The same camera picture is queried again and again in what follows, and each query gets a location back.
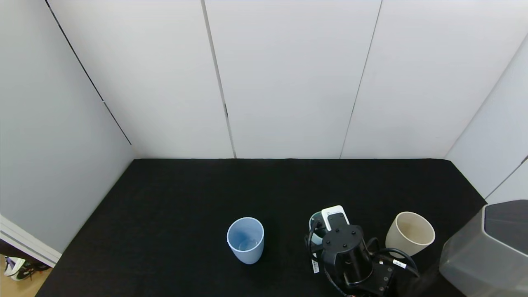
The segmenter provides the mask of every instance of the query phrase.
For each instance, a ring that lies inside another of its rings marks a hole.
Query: cup rim
[[[240,220],[244,220],[244,219],[252,219],[252,220],[256,221],[257,223],[259,223],[260,228],[262,229],[262,237],[260,238],[260,240],[259,240],[259,242],[257,243],[257,245],[254,246],[254,247],[252,247],[251,249],[248,249],[248,250],[239,250],[239,249],[237,249],[237,248],[234,248],[234,247],[231,245],[231,243],[229,242],[229,231],[231,231],[231,227],[233,227],[234,224],[236,224],[238,221],[240,221]],[[234,222],[231,224],[231,226],[229,226],[229,229],[228,229],[228,232],[227,232],[225,238],[226,238],[226,240],[227,240],[227,242],[228,242],[228,245],[229,245],[229,247],[230,247],[231,249],[236,250],[238,253],[248,253],[248,252],[250,252],[250,251],[256,249],[257,247],[259,247],[259,245],[262,243],[262,240],[264,239],[264,226],[263,226],[262,223],[261,223],[259,220],[257,220],[256,218],[252,218],[252,217],[243,217],[243,218],[240,218],[240,219],[234,221]]]
[[[398,226],[398,218],[400,217],[400,215],[402,214],[413,214],[415,216],[418,216],[420,218],[422,218],[426,223],[427,225],[429,225],[429,228],[431,228],[432,230],[432,240],[426,244],[421,244],[421,243],[417,243],[415,242],[414,240],[411,240],[409,237],[405,236],[405,234],[403,234],[403,232],[400,230],[400,226]],[[431,223],[426,219],[424,218],[423,216],[417,214],[416,212],[412,212],[412,211],[403,211],[403,212],[400,212],[397,216],[396,216],[396,219],[394,219],[394,224],[396,225],[396,229],[398,230],[398,232],[400,233],[401,236],[403,236],[405,239],[407,239],[408,241],[412,242],[413,244],[416,244],[416,245],[420,245],[420,246],[428,246],[430,244],[432,244],[435,239],[436,239],[436,232],[435,232],[435,229],[432,227]]]

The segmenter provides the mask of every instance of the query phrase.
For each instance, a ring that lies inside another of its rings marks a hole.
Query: beige cup
[[[397,248],[409,256],[423,250],[435,241],[435,230],[424,217],[414,212],[404,211],[392,222],[385,247]],[[395,253],[393,257],[403,258]]]

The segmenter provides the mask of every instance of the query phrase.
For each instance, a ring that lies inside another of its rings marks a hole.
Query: wooden floor
[[[50,275],[52,269],[43,271],[42,273],[36,272],[31,278],[26,278],[19,282],[13,281],[10,277],[4,275],[5,261],[4,256],[1,257],[1,268],[0,273],[0,296],[1,297],[35,297],[40,287]]]

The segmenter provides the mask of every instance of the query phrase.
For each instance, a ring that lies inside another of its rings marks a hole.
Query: gray plastic container
[[[445,243],[440,273],[468,297],[528,296],[528,200],[484,206]]]

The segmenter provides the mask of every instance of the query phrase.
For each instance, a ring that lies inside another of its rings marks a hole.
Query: light blue cup
[[[255,218],[240,218],[229,227],[227,239],[238,260],[253,264],[264,250],[264,227]]]

